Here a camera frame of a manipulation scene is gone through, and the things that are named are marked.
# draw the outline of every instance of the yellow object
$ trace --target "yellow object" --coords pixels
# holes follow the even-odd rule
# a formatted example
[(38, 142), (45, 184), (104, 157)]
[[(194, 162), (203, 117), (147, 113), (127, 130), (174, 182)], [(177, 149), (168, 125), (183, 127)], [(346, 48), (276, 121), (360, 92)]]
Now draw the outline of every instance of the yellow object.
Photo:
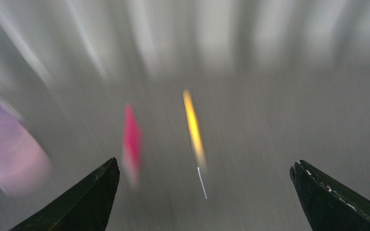
[(186, 118), (188, 119), (189, 135), (191, 136), (195, 158), (197, 159), (198, 166), (201, 169), (206, 169), (205, 153), (203, 151), (202, 140), (200, 138), (198, 119), (192, 104), (191, 94), (188, 90), (184, 91), (184, 103)]

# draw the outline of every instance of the lavender cloth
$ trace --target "lavender cloth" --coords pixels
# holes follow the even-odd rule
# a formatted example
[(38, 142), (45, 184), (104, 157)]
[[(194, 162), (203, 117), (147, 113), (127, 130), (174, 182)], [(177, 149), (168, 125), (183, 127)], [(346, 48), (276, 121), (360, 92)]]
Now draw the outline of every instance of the lavender cloth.
[(51, 163), (36, 140), (0, 108), (0, 188), (7, 196), (36, 190), (48, 177)]

